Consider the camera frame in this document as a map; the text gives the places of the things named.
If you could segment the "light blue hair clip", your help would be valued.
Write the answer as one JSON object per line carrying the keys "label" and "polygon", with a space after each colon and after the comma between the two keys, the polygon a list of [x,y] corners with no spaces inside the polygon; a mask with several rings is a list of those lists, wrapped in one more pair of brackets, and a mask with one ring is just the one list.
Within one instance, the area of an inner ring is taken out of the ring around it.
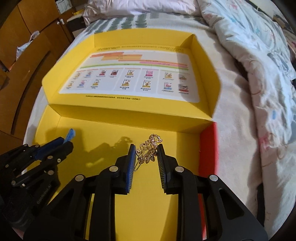
{"label": "light blue hair clip", "polygon": [[64,143],[70,142],[76,135],[76,132],[74,129],[70,129],[69,132],[67,133],[66,138],[64,139]]}

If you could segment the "gold rhinestone hair clip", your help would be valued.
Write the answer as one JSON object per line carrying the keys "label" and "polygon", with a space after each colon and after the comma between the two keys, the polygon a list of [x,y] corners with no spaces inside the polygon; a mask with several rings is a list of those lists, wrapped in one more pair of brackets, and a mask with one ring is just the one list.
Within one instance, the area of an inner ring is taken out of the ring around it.
{"label": "gold rhinestone hair clip", "polygon": [[137,171],[140,166],[144,163],[154,162],[157,156],[158,145],[163,140],[159,135],[151,134],[149,138],[140,144],[139,148],[136,149],[137,161],[134,166],[134,171]]}

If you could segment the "yellow cardboard box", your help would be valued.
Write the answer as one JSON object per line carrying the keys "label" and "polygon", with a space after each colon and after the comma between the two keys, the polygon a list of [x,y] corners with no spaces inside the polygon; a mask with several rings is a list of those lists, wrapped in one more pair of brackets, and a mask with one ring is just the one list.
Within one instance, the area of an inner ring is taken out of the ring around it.
{"label": "yellow cardboard box", "polygon": [[46,107],[33,135],[44,144],[76,135],[73,152],[59,165],[61,187],[34,240],[202,240],[206,231],[202,195],[196,210],[184,207],[181,188],[162,189],[159,161],[133,172],[129,194],[114,194],[100,172],[116,173],[118,157],[156,134],[167,157],[185,174],[216,173],[217,130],[213,114],[220,80],[193,33],[129,29],[93,34],[43,78]]}

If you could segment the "printed instruction sheet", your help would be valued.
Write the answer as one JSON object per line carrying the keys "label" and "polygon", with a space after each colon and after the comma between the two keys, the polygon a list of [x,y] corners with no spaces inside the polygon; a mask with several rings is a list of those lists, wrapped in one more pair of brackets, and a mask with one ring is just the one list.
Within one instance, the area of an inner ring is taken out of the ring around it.
{"label": "printed instruction sheet", "polygon": [[189,56],[156,50],[92,53],[74,70],[60,93],[200,101]]}

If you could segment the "white plastic bag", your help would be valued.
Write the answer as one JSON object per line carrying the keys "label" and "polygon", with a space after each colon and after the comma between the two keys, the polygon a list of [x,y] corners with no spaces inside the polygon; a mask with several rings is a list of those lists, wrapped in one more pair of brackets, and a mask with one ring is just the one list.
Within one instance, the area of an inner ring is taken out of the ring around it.
{"label": "white plastic bag", "polygon": [[26,42],[25,44],[23,44],[20,47],[16,48],[16,61],[19,59],[19,57],[21,56],[21,54],[25,51],[25,49],[27,49],[27,47],[34,41],[34,39],[36,39],[36,37],[38,37],[40,34],[39,31],[34,31],[28,42]]}

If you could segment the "orange wooden wardrobe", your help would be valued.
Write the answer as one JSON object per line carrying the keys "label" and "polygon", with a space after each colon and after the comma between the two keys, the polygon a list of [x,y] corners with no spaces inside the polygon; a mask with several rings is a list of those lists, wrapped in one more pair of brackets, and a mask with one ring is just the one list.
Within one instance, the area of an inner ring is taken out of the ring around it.
{"label": "orange wooden wardrobe", "polygon": [[1,1],[1,153],[23,143],[41,81],[71,43],[61,20],[55,1]]}

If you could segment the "dark bedside cabinet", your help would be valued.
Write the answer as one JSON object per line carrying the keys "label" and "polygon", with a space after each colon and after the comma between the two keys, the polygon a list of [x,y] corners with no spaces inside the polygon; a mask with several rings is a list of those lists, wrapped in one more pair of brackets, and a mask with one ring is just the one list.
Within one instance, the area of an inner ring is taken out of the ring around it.
{"label": "dark bedside cabinet", "polygon": [[69,18],[66,22],[69,32],[76,38],[83,30],[86,29],[83,14],[77,14]]}

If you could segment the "floral white quilt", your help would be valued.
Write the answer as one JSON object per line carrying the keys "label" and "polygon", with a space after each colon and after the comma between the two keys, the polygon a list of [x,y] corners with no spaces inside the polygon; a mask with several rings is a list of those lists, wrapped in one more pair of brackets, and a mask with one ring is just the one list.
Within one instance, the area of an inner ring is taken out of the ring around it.
{"label": "floral white quilt", "polygon": [[280,26],[246,1],[199,1],[221,45],[247,71],[265,199],[264,226],[276,234],[295,206],[295,69]]}

